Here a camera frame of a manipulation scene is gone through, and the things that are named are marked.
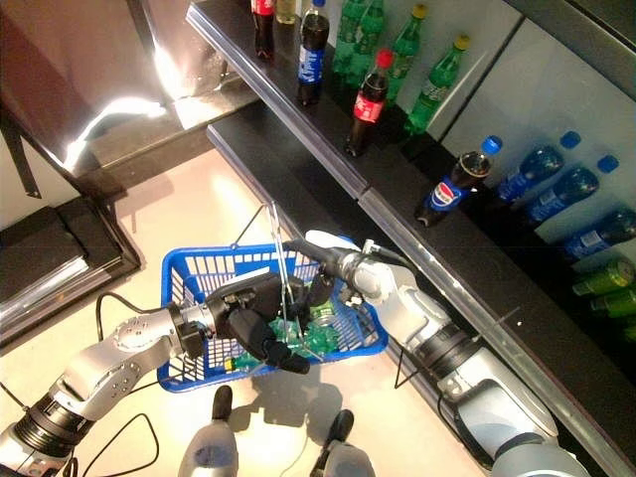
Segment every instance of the green plastic bottle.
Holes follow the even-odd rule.
[[[338,27],[338,40],[336,41],[336,53],[331,70],[344,75],[349,69],[351,57],[356,47],[356,32],[358,25],[365,13],[366,0],[347,0],[342,6],[340,26]]]
[[[360,20],[360,32],[358,34],[360,40],[354,47],[354,54],[351,57],[351,64],[347,72],[347,84],[350,87],[359,87],[365,79],[374,57],[378,38],[384,26],[385,11],[383,0],[373,0]]]
[[[413,64],[413,58],[419,50],[419,32],[421,21],[426,16],[427,8],[421,3],[413,6],[411,17],[404,25],[399,35],[397,35],[392,50],[394,52],[394,63],[389,70],[389,92],[387,93],[387,105],[396,102],[401,84],[406,78],[406,74]]]
[[[404,129],[408,134],[422,134],[430,118],[448,94],[448,90],[457,79],[457,72],[461,63],[461,57],[468,49],[470,39],[466,35],[459,35],[448,51],[428,75],[413,110],[408,115]]]

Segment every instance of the bottle label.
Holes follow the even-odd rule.
[[[432,82],[430,82],[430,79],[427,79],[424,82],[424,87],[421,89],[421,93],[429,99],[432,99],[433,101],[441,102],[448,93],[448,87],[437,87]]]
[[[565,251],[576,258],[583,258],[609,248],[609,243],[597,231],[574,234],[564,245]]]
[[[528,207],[528,215],[535,222],[543,222],[552,216],[555,216],[560,211],[565,209],[565,204],[555,194],[555,190],[550,187],[547,191],[543,192],[538,199],[533,201]]]
[[[384,105],[385,103],[383,101],[369,101],[362,96],[362,92],[360,91],[358,97],[356,97],[356,104],[354,104],[354,115],[362,121],[376,122],[380,117]]]
[[[408,57],[405,57],[403,55],[396,55],[394,64],[391,68],[392,78],[404,78],[413,64],[413,58],[413,55]]]
[[[304,84],[320,82],[322,80],[322,61],[324,50],[307,50],[300,46],[298,58],[298,79]]]
[[[435,186],[426,197],[425,206],[438,212],[447,212],[457,207],[465,191],[455,186],[448,176]]]
[[[497,192],[502,201],[511,203],[523,196],[533,185],[532,181],[528,180],[528,178],[517,169],[517,171],[509,174],[508,177],[502,181]]]
[[[256,15],[273,15],[274,0],[251,0],[251,11]]]

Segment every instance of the soda bottle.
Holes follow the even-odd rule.
[[[343,75],[349,69],[356,46],[358,24],[365,13],[365,8],[365,0],[347,0],[342,6],[336,53],[331,64],[331,70],[335,74]]]
[[[442,58],[428,75],[413,110],[408,115],[404,129],[409,135],[422,134],[439,104],[455,83],[461,57],[470,45],[470,38],[459,35],[453,47]]]
[[[587,255],[636,238],[636,213],[630,209],[617,209],[591,228],[577,232],[563,244],[567,257],[576,261]]]
[[[296,0],[276,0],[276,21],[284,25],[296,23]]]
[[[580,142],[575,131],[568,131],[560,139],[565,149],[573,149]],[[497,195],[506,204],[511,204],[540,182],[556,174],[565,160],[552,146],[543,146],[531,152],[519,168],[509,174],[497,188]]]
[[[274,56],[274,0],[251,0],[255,27],[256,55],[264,60]]]
[[[490,173],[492,160],[488,156],[497,154],[503,145],[497,136],[488,136],[481,145],[481,152],[473,151],[459,156],[450,171],[450,177],[442,181],[428,194],[415,210],[415,218],[431,227],[457,207],[470,189],[482,182]]]
[[[325,46],[329,37],[329,19],[324,11],[325,0],[313,0],[313,5],[300,27],[298,60],[298,100],[303,106],[315,104],[320,97]]]
[[[354,123],[347,137],[345,151],[354,157],[362,154],[369,141],[369,132],[378,121],[389,90],[388,68],[393,61],[391,50],[382,48],[376,56],[376,66],[365,78],[354,104]]]
[[[384,25],[383,0],[373,0],[360,20],[360,40],[354,47],[354,54],[347,72],[347,84],[350,87],[358,87],[364,80]]]
[[[594,298],[590,301],[590,306],[594,314],[606,315],[610,318],[633,315],[636,313],[636,287],[632,286]]]
[[[605,266],[580,275],[572,286],[578,296],[592,293],[602,295],[629,286],[634,281],[634,265],[619,258],[609,261]]]
[[[389,71],[389,93],[387,94],[387,104],[396,102],[401,84],[406,78],[406,74],[413,64],[413,58],[419,50],[419,31],[421,21],[426,16],[427,8],[421,3],[413,6],[411,17],[404,25],[393,45],[394,63]]]
[[[598,179],[584,167],[575,167],[526,206],[532,227],[555,216],[598,190]]]

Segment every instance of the shelf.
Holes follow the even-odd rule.
[[[276,25],[275,61],[266,64],[254,53],[250,17],[248,2],[239,0],[208,0],[188,11],[188,21],[227,56],[309,151],[298,160],[309,168],[315,157],[358,200],[607,473],[629,472],[626,460],[636,461],[636,442],[623,422],[636,418],[634,386],[461,211],[429,230],[412,217],[432,184],[390,144],[390,134],[381,135],[361,158],[347,156],[343,144],[351,125],[351,102],[346,102],[351,96],[323,93],[317,105],[301,108],[296,101],[298,22],[292,27]],[[328,47],[326,70],[332,55]],[[325,91],[333,91],[333,86],[326,74]],[[439,146],[429,151],[431,161],[451,160]],[[266,160],[260,175],[268,174]],[[286,177],[269,179],[266,188],[271,192],[284,187]],[[510,323],[502,323],[513,311]]]

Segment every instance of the cola bottle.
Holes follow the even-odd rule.
[[[329,19],[324,6],[325,0],[313,0],[300,27],[298,100],[303,106],[315,104],[320,98],[325,46],[329,37]]]
[[[256,55],[264,60],[274,57],[274,0],[251,0]]]
[[[425,227],[431,227],[446,217],[474,186],[488,176],[492,168],[489,156],[497,154],[502,144],[499,137],[488,136],[481,145],[481,152],[472,151],[459,156],[450,176],[444,176],[417,207],[415,218]]]
[[[382,48],[376,56],[376,65],[367,74],[354,104],[354,123],[347,137],[345,151],[354,157],[360,156],[367,148],[369,135],[378,121],[385,98],[389,91],[388,69],[393,61],[393,53]]]

